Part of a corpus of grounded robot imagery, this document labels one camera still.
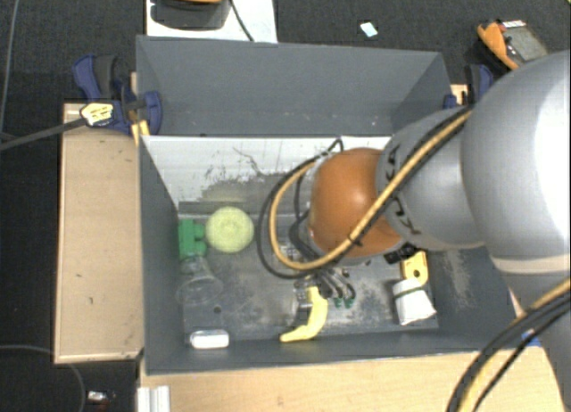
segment yellow cable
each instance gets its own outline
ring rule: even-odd
[[[454,133],[458,127],[460,127],[466,120],[472,111],[467,111],[461,116],[457,117],[453,122],[448,124],[438,133],[436,133],[432,138],[430,138],[426,143],[424,143],[418,151],[416,151],[412,157],[404,163],[401,169],[396,173],[396,175],[387,184],[383,192],[377,197],[373,205],[368,209],[367,213],[363,216],[357,226],[349,233],[348,238],[335,247],[332,251],[327,253],[321,258],[318,258],[307,263],[299,263],[297,261],[291,261],[282,253],[279,248],[279,243],[277,241],[277,207],[281,202],[284,193],[287,189],[300,178],[301,175],[305,174],[309,169],[315,166],[315,162],[308,164],[303,167],[292,176],[287,179],[284,184],[279,188],[276,193],[276,197],[269,208],[269,242],[271,244],[272,251],[277,256],[283,264],[290,267],[291,269],[297,269],[299,271],[307,271],[309,269],[320,268],[332,260],[336,259],[339,255],[344,253],[352,245],[352,239],[357,239],[357,237],[362,233],[365,227],[370,223],[370,221],[375,217],[377,211],[385,204],[385,202],[391,197],[394,190],[402,183],[406,176],[413,170],[413,168],[424,159],[439,143],[446,139],[449,135]]]
[[[530,308],[531,309],[538,309],[542,305],[546,304],[549,301],[554,300],[555,298],[558,298],[560,295],[568,292],[569,290],[571,290],[571,278],[568,277],[561,284],[553,287],[551,290],[546,292],[541,298],[539,298],[537,301],[535,301],[530,306]],[[520,315],[516,319],[514,319],[509,326],[513,326],[515,323],[517,323],[519,320],[524,318],[526,315],[527,314],[524,312],[522,315]],[[458,406],[459,412],[466,412],[469,410],[473,410],[474,405],[476,404],[476,401],[475,401],[476,400],[476,392],[484,391],[484,389],[487,387],[488,383],[490,382],[490,379],[488,379],[487,382],[484,383],[484,378],[489,375],[492,361],[496,358],[497,353],[498,352],[496,352],[493,356],[490,357],[490,359],[488,359],[484,363],[484,365],[482,366],[480,371],[474,376],[474,378],[470,382],[470,385],[466,389],[464,396],[460,400],[460,403]]]

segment wooden board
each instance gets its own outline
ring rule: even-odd
[[[80,105],[64,107],[65,121]],[[80,128],[63,136],[54,360],[134,358],[143,347],[137,150]]]
[[[509,354],[502,352],[498,361]],[[171,412],[435,412],[444,411],[474,354],[385,359],[313,367],[284,367],[191,375],[145,376],[142,386],[170,387]],[[530,348],[479,412],[561,412],[549,360]]]

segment gray box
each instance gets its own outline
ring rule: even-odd
[[[252,246],[231,260],[209,254],[225,285],[215,303],[188,309],[175,298],[179,218],[205,219],[226,204],[255,218],[276,176],[333,137],[374,143],[441,109],[450,87],[439,54],[140,37],[137,75],[139,92],[159,90],[165,109],[161,135],[140,147],[148,374],[474,350],[514,317],[485,249],[429,253],[438,314],[412,327],[396,323],[389,289],[398,267],[382,259],[351,269],[360,285],[354,312],[330,306],[327,326],[309,342],[278,341],[293,321],[293,286],[267,273]],[[261,164],[276,143],[285,155]],[[234,158],[222,160],[223,150]],[[228,329],[227,349],[185,345],[185,332],[208,324]]]

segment white eraser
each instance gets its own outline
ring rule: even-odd
[[[378,35],[378,31],[375,26],[371,22],[365,22],[360,24],[360,29],[363,30],[363,33],[367,35],[367,37],[374,37]]]
[[[395,284],[393,295],[401,325],[425,320],[436,313],[428,295],[415,277]]]
[[[199,330],[190,334],[190,345],[195,349],[224,349],[230,344],[230,335],[224,330]]]

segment blue clamp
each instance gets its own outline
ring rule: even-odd
[[[137,100],[129,85],[115,77],[116,62],[113,55],[88,54],[73,64],[73,78],[87,102],[105,102],[112,106],[108,119],[89,125],[130,135],[133,122],[128,114],[134,111],[139,120],[147,120],[150,133],[156,135],[162,122],[162,105],[158,92],[146,92],[142,100]]]

